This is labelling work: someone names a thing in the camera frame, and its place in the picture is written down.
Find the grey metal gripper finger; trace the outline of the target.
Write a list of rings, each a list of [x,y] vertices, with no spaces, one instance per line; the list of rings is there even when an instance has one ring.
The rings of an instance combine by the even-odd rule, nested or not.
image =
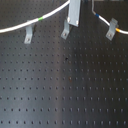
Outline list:
[[[70,0],[67,21],[73,26],[79,25],[81,0]]]

